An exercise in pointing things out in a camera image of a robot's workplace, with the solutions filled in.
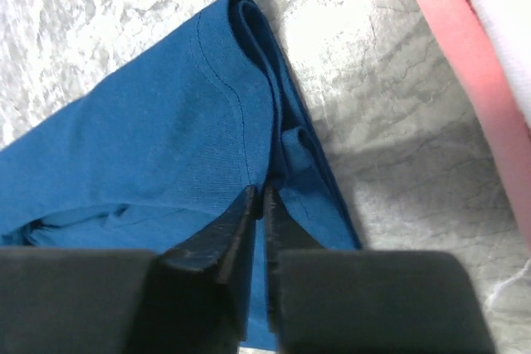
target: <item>white fabric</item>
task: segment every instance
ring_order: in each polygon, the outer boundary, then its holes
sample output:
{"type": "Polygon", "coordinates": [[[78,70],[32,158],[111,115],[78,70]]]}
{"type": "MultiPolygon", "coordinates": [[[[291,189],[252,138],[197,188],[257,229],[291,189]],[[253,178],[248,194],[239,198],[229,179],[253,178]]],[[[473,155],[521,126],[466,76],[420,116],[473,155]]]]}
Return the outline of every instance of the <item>white fabric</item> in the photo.
{"type": "Polygon", "coordinates": [[[470,0],[531,126],[531,0],[470,0]]]}

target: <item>folded shirt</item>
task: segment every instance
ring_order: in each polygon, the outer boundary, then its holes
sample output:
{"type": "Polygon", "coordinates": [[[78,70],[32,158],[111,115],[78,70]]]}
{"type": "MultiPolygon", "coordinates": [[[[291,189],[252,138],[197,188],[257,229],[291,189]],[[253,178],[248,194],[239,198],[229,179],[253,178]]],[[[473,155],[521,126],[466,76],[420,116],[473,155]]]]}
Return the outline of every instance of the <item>folded shirt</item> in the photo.
{"type": "MultiPolygon", "coordinates": [[[[322,245],[359,247],[252,0],[217,0],[183,23],[3,149],[0,176],[0,245],[163,252],[268,181],[322,245]]],[[[273,349],[258,231],[246,345],[273,349]]]]}
{"type": "Polygon", "coordinates": [[[470,0],[417,2],[468,94],[493,153],[514,217],[531,249],[531,134],[522,114],[524,107],[519,107],[513,96],[493,44],[470,0]]]}

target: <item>blue t-shirt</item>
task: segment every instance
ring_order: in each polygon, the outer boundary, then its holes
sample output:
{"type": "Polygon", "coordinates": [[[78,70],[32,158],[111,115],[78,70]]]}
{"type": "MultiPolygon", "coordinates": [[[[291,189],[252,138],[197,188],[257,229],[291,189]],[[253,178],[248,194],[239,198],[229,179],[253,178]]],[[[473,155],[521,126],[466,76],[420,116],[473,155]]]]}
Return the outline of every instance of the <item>blue t-shirt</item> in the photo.
{"type": "MultiPolygon", "coordinates": [[[[160,253],[266,180],[323,246],[359,247],[267,20],[217,0],[0,152],[0,245],[160,253]]],[[[274,349],[257,230],[246,345],[274,349]]]]}

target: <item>gray surface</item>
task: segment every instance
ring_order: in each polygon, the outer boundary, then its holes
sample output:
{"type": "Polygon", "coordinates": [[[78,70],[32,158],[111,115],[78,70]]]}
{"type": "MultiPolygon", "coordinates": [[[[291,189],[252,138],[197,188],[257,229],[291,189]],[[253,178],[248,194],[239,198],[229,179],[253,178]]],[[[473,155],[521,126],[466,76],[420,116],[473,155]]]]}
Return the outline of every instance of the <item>gray surface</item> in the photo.
{"type": "MultiPolygon", "coordinates": [[[[0,145],[211,1],[0,0],[0,145]]],[[[456,253],[500,351],[530,353],[531,262],[415,0],[257,1],[370,245],[456,253]]]]}

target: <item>pink fabric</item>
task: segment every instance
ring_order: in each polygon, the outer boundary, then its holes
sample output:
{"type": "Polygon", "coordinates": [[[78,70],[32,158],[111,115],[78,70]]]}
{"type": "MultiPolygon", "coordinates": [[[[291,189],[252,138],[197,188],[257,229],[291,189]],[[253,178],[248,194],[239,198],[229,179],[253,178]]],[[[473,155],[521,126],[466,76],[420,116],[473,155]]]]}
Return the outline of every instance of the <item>pink fabric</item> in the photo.
{"type": "Polygon", "coordinates": [[[531,138],[494,48],[467,0],[417,0],[472,102],[531,249],[531,138]]]}

